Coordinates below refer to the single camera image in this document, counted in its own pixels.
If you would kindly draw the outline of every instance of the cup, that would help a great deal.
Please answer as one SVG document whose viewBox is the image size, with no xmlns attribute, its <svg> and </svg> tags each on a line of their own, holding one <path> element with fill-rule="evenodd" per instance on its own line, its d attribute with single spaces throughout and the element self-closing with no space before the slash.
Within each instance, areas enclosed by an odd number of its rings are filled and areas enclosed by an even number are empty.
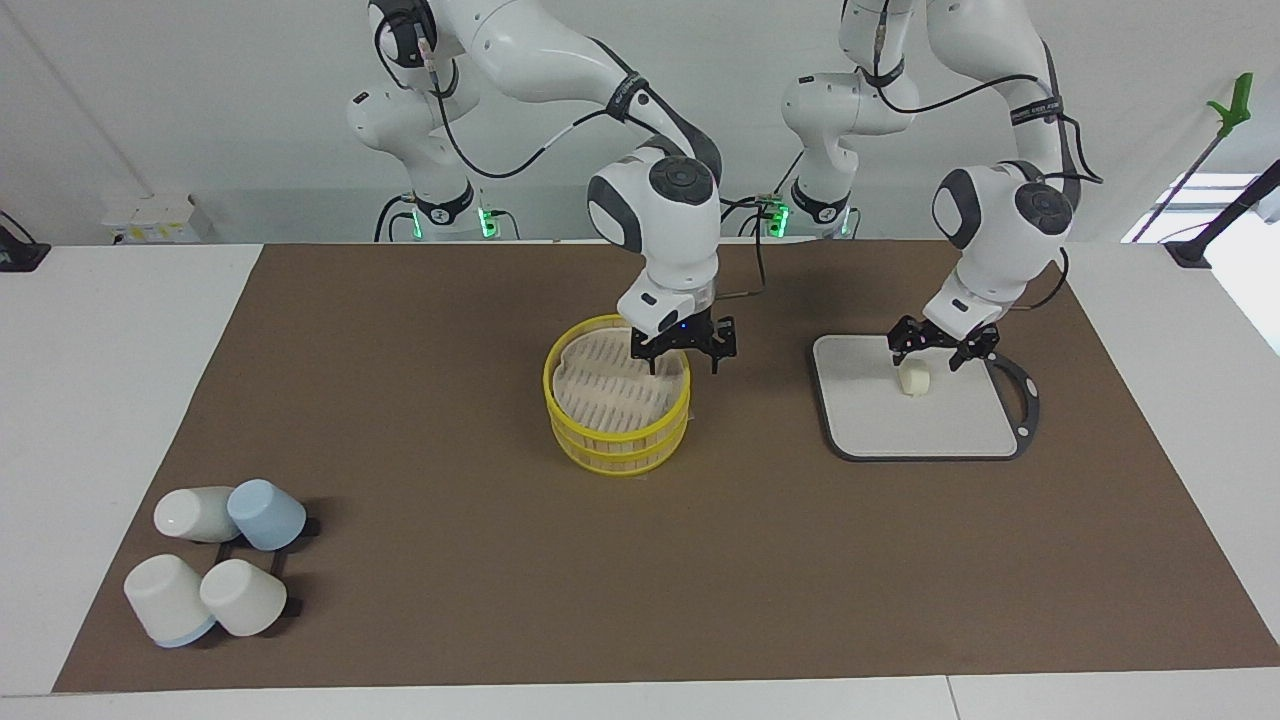
<svg viewBox="0 0 1280 720">
<path fill-rule="evenodd" d="M 200 575 L 175 555 L 157 555 L 124 578 L 124 596 L 157 646 L 182 647 L 214 626 L 200 600 Z"/>
<path fill-rule="evenodd" d="M 256 635 L 284 612 L 284 583 L 243 560 L 219 562 L 200 583 L 200 600 L 236 637 Z"/>
<path fill-rule="evenodd" d="M 227 500 L 227 512 L 255 548 L 274 552 L 307 524 L 307 510 L 289 493 L 261 478 L 242 483 Z"/>
<path fill-rule="evenodd" d="M 151 515 L 156 529 L 170 538 L 193 542 L 227 542 L 239 528 L 227 512 L 229 487 L 175 489 L 160 498 Z"/>
</svg>

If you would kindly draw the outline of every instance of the green clamp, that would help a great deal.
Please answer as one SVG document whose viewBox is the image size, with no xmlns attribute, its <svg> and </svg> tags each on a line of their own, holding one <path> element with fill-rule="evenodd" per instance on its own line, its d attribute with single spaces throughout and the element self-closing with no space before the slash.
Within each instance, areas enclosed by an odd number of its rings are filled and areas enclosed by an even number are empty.
<svg viewBox="0 0 1280 720">
<path fill-rule="evenodd" d="M 1231 135 L 1235 126 L 1245 123 L 1253 117 L 1249 113 L 1249 94 L 1253 91 L 1253 73 L 1244 73 L 1235 78 L 1235 92 L 1231 95 L 1231 108 L 1226 109 L 1220 102 L 1208 101 L 1208 106 L 1222 115 L 1222 129 L 1217 131 L 1217 137 Z"/>
</svg>

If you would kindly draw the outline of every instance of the blue cup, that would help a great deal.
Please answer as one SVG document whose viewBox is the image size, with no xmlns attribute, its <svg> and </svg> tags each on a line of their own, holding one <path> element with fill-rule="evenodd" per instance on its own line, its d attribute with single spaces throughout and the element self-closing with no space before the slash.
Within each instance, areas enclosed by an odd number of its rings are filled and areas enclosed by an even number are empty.
<svg viewBox="0 0 1280 720">
<path fill-rule="evenodd" d="M 257 550 L 274 552 L 296 541 L 307 524 L 307 510 L 289 493 L 264 479 L 248 480 L 227 498 L 227 514 Z"/>
</svg>

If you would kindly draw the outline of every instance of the white table surface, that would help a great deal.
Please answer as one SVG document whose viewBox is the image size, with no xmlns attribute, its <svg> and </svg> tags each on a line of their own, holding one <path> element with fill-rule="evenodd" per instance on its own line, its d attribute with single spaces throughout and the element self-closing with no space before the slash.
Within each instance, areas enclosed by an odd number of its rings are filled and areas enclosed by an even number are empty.
<svg viewBox="0 0 1280 720">
<path fill-rule="evenodd" d="M 59 247 L 37 273 L 0 275 L 0 719 L 1280 717 L 1275 669 L 44 697 L 259 251 Z M 1280 633 L 1280 357 L 1211 273 L 1158 247 L 1071 258 L 1073 290 Z"/>
</svg>

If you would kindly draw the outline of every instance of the black pole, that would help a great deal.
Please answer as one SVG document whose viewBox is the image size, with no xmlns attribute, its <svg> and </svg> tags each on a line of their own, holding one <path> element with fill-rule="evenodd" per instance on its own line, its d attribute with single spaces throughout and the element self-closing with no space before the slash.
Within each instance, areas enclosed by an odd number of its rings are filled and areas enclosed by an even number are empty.
<svg viewBox="0 0 1280 720">
<path fill-rule="evenodd" d="M 29 273 L 49 255 L 42 242 L 23 242 L 0 224 L 0 273 Z"/>
<path fill-rule="evenodd" d="M 1208 261 L 1204 260 L 1204 251 L 1208 250 L 1208 243 L 1217 240 L 1217 236 L 1222 234 L 1231 223 L 1239 220 L 1240 215 L 1248 213 L 1251 208 L 1257 205 L 1263 197 L 1271 195 L 1277 187 L 1280 187 L 1280 160 L 1272 163 L 1265 173 L 1249 183 L 1249 187 L 1244 188 L 1244 192 L 1228 205 L 1226 210 L 1222 210 L 1203 232 L 1196 236 L 1196 240 L 1166 242 L 1165 250 L 1169 250 L 1174 260 L 1184 268 L 1211 268 Z"/>
</svg>

